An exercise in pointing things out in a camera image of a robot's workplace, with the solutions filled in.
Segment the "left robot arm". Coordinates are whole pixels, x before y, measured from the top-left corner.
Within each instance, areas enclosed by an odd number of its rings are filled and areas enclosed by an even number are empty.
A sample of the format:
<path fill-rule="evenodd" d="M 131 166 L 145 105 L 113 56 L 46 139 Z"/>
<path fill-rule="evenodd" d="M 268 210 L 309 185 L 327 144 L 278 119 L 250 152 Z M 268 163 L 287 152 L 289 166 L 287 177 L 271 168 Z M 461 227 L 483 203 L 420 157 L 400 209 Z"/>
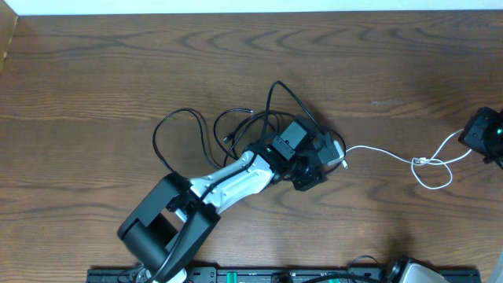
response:
<path fill-rule="evenodd" d="M 119 239 L 151 274 L 166 282 L 180 274 L 220 220 L 239 200 L 285 178 L 305 191 L 324 182 L 325 165 L 340 147 L 302 116 L 264 145 L 250 144 L 234 163 L 203 177 L 163 177 L 127 217 Z"/>

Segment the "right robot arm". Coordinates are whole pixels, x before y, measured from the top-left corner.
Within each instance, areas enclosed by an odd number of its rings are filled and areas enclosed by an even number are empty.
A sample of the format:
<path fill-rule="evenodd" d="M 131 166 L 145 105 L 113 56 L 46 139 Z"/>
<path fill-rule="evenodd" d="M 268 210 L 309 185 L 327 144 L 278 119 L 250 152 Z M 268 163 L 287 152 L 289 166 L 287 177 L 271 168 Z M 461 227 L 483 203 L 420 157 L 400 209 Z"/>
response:
<path fill-rule="evenodd" d="M 470 118 L 458 141 L 502 168 L 502 111 L 482 107 Z"/>

